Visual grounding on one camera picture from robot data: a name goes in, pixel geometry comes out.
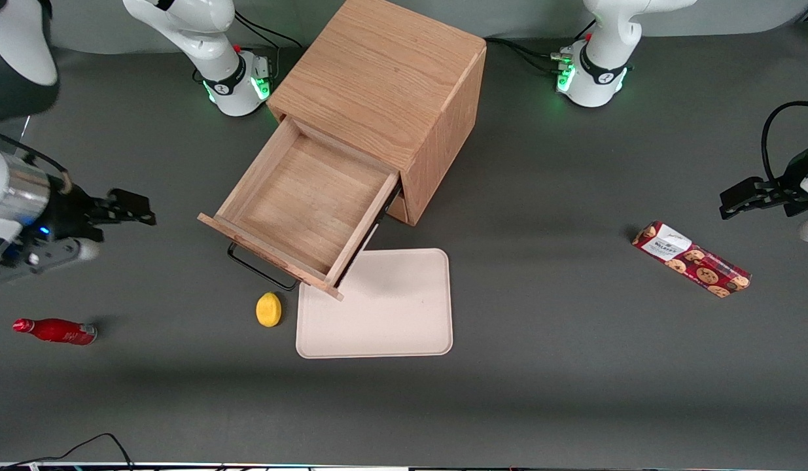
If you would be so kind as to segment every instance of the white tray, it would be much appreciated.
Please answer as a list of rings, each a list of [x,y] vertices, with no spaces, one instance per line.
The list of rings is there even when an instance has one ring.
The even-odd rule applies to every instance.
[[[443,355],[453,346],[448,254],[362,251],[337,301],[299,286],[296,352],[304,358]]]

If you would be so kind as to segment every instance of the wood grain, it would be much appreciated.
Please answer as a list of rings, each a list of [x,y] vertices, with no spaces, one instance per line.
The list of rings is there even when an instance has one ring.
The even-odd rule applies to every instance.
[[[403,172],[483,48],[395,4],[347,0],[269,104]]]
[[[259,187],[261,182],[270,176],[270,173],[273,172],[281,158],[293,146],[293,143],[296,142],[300,135],[299,127],[292,120],[282,122],[275,129],[273,135],[270,136],[270,139],[267,140],[261,152],[258,152],[258,156],[255,157],[244,176],[241,177],[236,187],[232,189],[230,195],[224,200],[216,215],[230,221],[235,220],[255,195],[255,188]]]
[[[443,107],[442,115],[415,153],[412,166],[401,174],[406,191],[407,224],[415,226],[436,193],[455,156],[476,122],[485,46],[470,62],[459,87]]]
[[[388,176],[302,135],[251,191],[236,224],[328,273]]]
[[[215,218],[200,220],[326,290],[399,178],[397,170],[288,116]]]
[[[390,173],[386,178],[386,181],[383,182],[383,186],[380,188],[380,191],[378,191],[374,201],[372,201],[371,205],[368,207],[368,209],[366,209],[362,220],[360,220],[358,226],[353,230],[352,235],[349,238],[349,241],[344,245],[340,256],[337,258],[335,263],[333,263],[331,270],[328,271],[328,275],[325,277],[326,283],[337,283],[337,280],[339,279],[340,275],[343,274],[343,270],[346,268],[349,260],[352,259],[357,251],[362,248],[361,242],[365,236],[365,233],[369,232],[374,226],[374,221],[377,219],[377,215],[381,209],[383,209],[383,204],[389,199],[389,194],[392,194],[392,191],[395,189],[395,185],[397,184],[398,172],[395,171],[394,173]]]

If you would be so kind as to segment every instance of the lemon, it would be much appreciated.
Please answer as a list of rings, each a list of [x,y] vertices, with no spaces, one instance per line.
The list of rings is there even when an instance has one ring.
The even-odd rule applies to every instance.
[[[281,320],[281,302],[275,293],[263,295],[255,304],[255,318],[265,327],[275,327]]]

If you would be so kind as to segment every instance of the gray table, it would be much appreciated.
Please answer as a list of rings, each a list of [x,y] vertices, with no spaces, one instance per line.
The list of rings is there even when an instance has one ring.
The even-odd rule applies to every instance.
[[[780,209],[718,215],[722,190],[762,174],[767,114],[808,99],[808,31],[645,39],[633,63],[586,110],[489,47],[478,125],[423,220],[370,244],[449,254],[452,351],[314,361],[294,349],[296,295],[258,326],[270,286],[196,220],[269,113],[222,116],[179,54],[67,54],[27,141],[87,191],[150,196],[159,226],[110,227],[99,259],[0,287],[0,460],[109,431],[137,461],[808,468],[808,244]],[[784,115],[779,169],[808,146],[808,110]],[[632,248],[655,218],[751,288],[715,298]],[[50,345],[12,332],[20,316],[101,337]]]

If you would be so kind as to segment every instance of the wall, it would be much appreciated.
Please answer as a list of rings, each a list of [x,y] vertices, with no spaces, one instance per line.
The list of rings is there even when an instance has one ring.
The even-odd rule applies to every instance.
[[[407,9],[479,36],[562,38],[575,35],[592,17],[580,0],[394,0]],[[249,19],[309,44],[343,0],[236,0]],[[52,0],[54,45],[98,54],[173,51],[174,47],[128,15],[120,0]],[[757,33],[792,21],[808,0],[699,0],[676,12],[644,15],[647,36]],[[233,24],[235,43],[263,41]],[[278,44],[288,44],[279,39]]]

